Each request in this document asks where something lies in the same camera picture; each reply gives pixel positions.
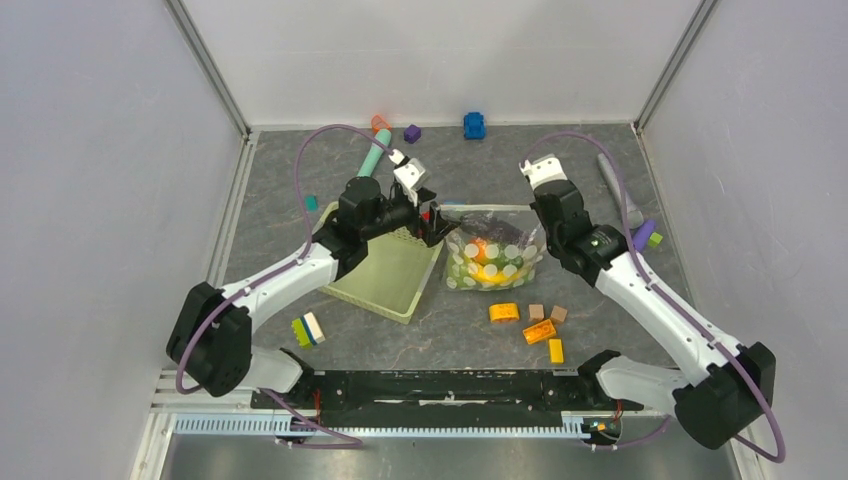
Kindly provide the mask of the green orange toy mango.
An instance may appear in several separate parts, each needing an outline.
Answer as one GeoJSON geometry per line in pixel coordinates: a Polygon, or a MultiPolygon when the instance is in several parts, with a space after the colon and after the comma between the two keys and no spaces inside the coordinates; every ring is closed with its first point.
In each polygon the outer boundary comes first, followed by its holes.
{"type": "Polygon", "coordinates": [[[468,273],[481,284],[505,285],[515,280],[524,265],[522,251],[513,244],[475,238],[463,248],[468,273]]]}

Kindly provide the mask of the clear polka dot zip bag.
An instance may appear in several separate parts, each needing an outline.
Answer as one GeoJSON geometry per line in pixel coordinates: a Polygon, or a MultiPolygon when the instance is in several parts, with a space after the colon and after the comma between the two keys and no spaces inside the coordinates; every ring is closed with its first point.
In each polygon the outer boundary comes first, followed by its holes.
{"type": "Polygon", "coordinates": [[[447,204],[441,213],[459,222],[444,240],[449,290],[508,290],[534,280],[547,248],[546,234],[531,207],[447,204]]]}

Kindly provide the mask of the purple toy eggplant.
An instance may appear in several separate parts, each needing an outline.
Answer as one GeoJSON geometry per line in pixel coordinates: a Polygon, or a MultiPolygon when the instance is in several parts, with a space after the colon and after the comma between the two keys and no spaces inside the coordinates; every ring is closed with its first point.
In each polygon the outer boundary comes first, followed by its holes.
{"type": "Polygon", "coordinates": [[[517,226],[495,216],[466,214],[460,218],[460,229],[473,237],[496,243],[521,243],[525,232],[517,226]]]}

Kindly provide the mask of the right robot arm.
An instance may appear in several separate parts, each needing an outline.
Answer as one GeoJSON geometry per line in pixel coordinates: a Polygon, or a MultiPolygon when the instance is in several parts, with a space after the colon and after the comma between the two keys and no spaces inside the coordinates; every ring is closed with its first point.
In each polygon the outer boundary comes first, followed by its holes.
{"type": "Polygon", "coordinates": [[[774,354],[760,342],[739,343],[671,291],[640,254],[630,251],[624,234],[592,223],[570,180],[534,181],[531,188],[531,207],[551,256],[629,313],[676,364],[657,367],[604,350],[578,369],[580,400],[591,408],[615,399],[655,409],[712,450],[731,439],[756,450],[741,433],[765,418],[777,447],[770,458],[782,461],[786,444],[772,410],[774,354]]]}

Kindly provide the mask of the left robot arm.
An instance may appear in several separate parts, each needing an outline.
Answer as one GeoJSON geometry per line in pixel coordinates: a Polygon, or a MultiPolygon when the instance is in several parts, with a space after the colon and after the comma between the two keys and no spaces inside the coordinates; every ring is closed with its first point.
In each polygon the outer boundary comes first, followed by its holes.
{"type": "Polygon", "coordinates": [[[417,193],[428,203],[426,214],[399,180],[384,195],[375,179],[356,177],[300,250],[244,280],[192,287],[166,345],[177,364],[176,390],[221,397],[247,387],[271,390],[290,407],[306,405],[314,381],[304,365],[281,349],[254,346],[254,333],[294,301],[354,271],[368,256],[369,241],[405,229],[433,247],[459,227],[442,215],[434,192],[417,193]]]}

